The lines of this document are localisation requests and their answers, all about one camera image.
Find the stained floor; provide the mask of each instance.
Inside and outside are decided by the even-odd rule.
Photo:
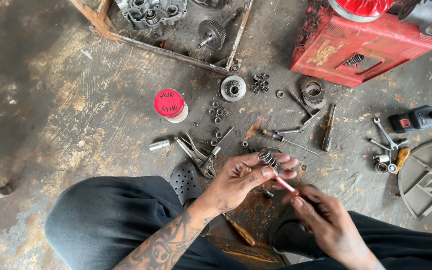
[[[243,59],[239,75],[249,81],[254,74],[270,74],[270,91],[227,104],[229,115],[220,128],[235,130],[221,145],[216,167],[244,153],[242,140],[256,148],[276,146],[309,167],[301,172],[302,182],[338,197],[348,210],[432,232],[432,213],[417,222],[396,197],[396,176],[375,173],[371,157],[380,149],[366,140],[382,140],[373,117],[388,126],[389,115],[432,105],[432,51],[356,88],[328,83],[330,102],[339,108],[329,153],[319,150],[327,107],[304,134],[287,136],[321,156],[259,134],[260,128],[296,127],[306,117],[291,98],[275,96],[275,90],[296,89],[304,77],[289,71],[304,11],[303,2],[255,1],[238,49],[237,58]],[[150,152],[149,143],[184,132],[211,138],[214,124],[207,110],[212,101],[220,101],[221,76],[104,40],[88,27],[66,0],[0,0],[0,186],[14,188],[0,198],[0,269],[67,269],[43,232],[47,213],[64,189],[99,175],[167,179],[175,165],[189,158],[177,144]],[[164,88],[184,93],[190,111],[183,123],[171,124],[154,112],[151,101]],[[432,127],[405,136],[415,148],[432,142]],[[256,196],[250,194],[245,204],[259,205]],[[241,210],[233,214],[248,217]],[[251,232],[257,235],[261,229],[255,226]]]

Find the rusty metal frame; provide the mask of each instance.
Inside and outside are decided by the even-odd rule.
[[[141,49],[149,50],[154,53],[162,54],[170,58],[174,58],[191,65],[195,65],[204,69],[211,70],[215,73],[227,75],[230,72],[230,66],[233,63],[234,56],[236,55],[236,50],[238,49],[238,45],[243,36],[244,28],[246,27],[246,23],[248,22],[249,14],[253,7],[253,0],[245,0],[244,3],[244,13],[242,15],[241,25],[239,26],[239,30],[236,35],[236,40],[233,44],[233,48],[231,50],[231,54],[226,59],[226,66],[219,67],[214,64],[210,64],[205,61],[201,61],[195,58],[191,58],[186,55],[182,55],[167,49],[163,49],[157,46],[153,46],[129,37],[125,37],[123,35],[115,33],[115,27],[108,17],[108,10],[113,3],[113,0],[101,0],[99,7],[96,11],[87,6],[84,0],[69,0],[92,24],[90,27],[91,32],[102,36],[105,39],[114,40],[120,43],[129,44]]]

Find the power drill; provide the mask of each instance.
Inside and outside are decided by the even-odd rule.
[[[424,105],[388,117],[396,133],[405,133],[432,126],[432,106]]]

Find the red machine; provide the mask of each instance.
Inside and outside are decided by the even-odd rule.
[[[431,36],[384,13],[387,9],[373,21],[356,22],[337,14],[328,0],[308,4],[293,54],[294,72],[356,87],[432,50]]]

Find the coil spring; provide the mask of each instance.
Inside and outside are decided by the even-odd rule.
[[[261,150],[258,157],[263,164],[273,167],[278,174],[284,171],[284,169],[281,168],[281,165],[279,165],[279,163],[276,161],[273,154],[271,154],[271,150],[269,150],[268,148],[264,148],[263,150]]]
[[[146,12],[146,22],[147,22],[149,25],[154,25],[154,24],[156,24],[158,21],[159,21],[159,16],[158,16],[158,14],[156,13],[156,11],[154,11],[154,9],[149,9],[149,10]]]
[[[357,54],[357,55],[351,57],[348,61],[346,61],[346,63],[344,63],[344,65],[351,66],[351,65],[357,64],[363,60],[364,60],[364,55],[363,54]]]

